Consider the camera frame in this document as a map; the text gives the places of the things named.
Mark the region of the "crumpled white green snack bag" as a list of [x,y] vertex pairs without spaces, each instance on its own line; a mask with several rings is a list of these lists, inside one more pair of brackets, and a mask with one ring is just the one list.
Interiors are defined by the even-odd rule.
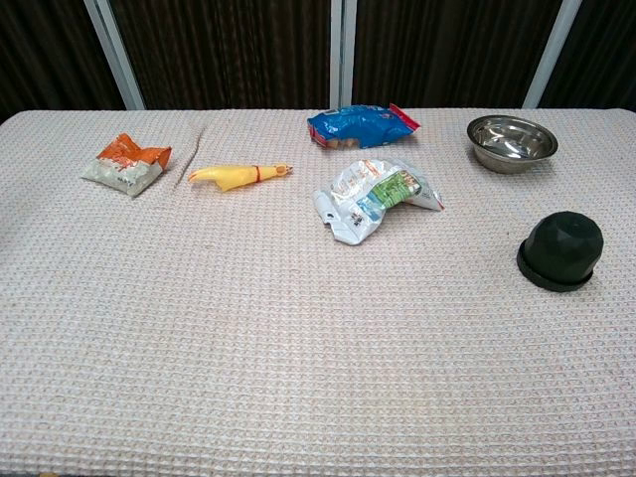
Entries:
[[359,160],[328,187],[313,193],[313,204],[334,239],[358,245],[382,223],[392,207],[407,203],[440,212],[441,198],[423,172],[398,159]]

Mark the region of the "orange white snack bag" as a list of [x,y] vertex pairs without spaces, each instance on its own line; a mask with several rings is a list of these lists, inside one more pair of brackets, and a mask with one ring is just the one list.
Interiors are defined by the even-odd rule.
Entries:
[[171,153],[171,147],[140,147],[122,133],[88,162],[81,177],[136,197],[167,169]]

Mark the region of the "dark brown curtain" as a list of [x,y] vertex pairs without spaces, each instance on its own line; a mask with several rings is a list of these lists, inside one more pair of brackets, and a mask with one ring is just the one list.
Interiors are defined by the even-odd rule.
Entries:
[[[108,0],[149,109],[321,109],[332,0]],[[352,100],[518,108],[564,0],[357,0]],[[545,108],[636,113],[636,0],[582,0]],[[85,0],[0,0],[0,123],[124,105]]]

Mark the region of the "black upside-down bowl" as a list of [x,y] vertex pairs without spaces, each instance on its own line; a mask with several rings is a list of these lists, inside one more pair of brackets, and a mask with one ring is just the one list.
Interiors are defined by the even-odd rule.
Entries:
[[572,292],[593,275],[604,246],[600,227],[586,215],[562,211],[541,219],[517,252],[517,266],[536,286]]

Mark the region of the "yellow rubber chicken toy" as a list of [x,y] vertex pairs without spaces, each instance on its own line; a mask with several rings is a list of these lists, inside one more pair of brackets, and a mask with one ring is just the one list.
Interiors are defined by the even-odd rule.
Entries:
[[293,171],[286,164],[273,166],[211,166],[193,172],[189,183],[214,182],[223,192],[243,186],[261,183],[272,178],[284,177]]

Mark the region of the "pink waffle-weave tablecloth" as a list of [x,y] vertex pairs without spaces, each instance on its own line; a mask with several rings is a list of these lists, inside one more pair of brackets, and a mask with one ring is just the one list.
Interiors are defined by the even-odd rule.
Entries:
[[[0,124],[0,475],[636,477],[636,113],[528,111],[559,148],[516,176],[473,159],[477,110],[412,116],[345,151],[303,110]],[[172,148],[136,197],[81,177],[122,133]],[[418,168],[444,209],[335,240],[313,193],[366,159]],[[562,211],[604,246],[560,293],[516,257]]]

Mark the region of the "stainless steel bowl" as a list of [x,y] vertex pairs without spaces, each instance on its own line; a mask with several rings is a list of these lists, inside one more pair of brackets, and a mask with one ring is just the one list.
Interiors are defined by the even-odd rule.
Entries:
[[493,114],[473,119],[467,126],[477,161],[500,174],[523,173],[553,157],[557,138],[531,120]]

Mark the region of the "white frame post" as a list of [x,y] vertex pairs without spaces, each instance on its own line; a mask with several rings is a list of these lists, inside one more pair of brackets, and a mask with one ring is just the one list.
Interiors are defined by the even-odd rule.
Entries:
[[83,0],[83,3],[126,109],[145,110],[110,0]]
[[329,107],[349,106],[353,79],[358,0],[331,0]]
[[541,59],[524,98],[523,109],[534,109],[539,106],[581,4],[582,0],[561,0]]

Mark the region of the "blue snack bag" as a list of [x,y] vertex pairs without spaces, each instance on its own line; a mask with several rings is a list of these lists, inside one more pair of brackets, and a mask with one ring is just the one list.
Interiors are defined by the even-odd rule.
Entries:
[[357,146],[361,149],[391,144],[413,134],[421,125],[401,108],[351,105],[307,119],[310,138],[324,148]]

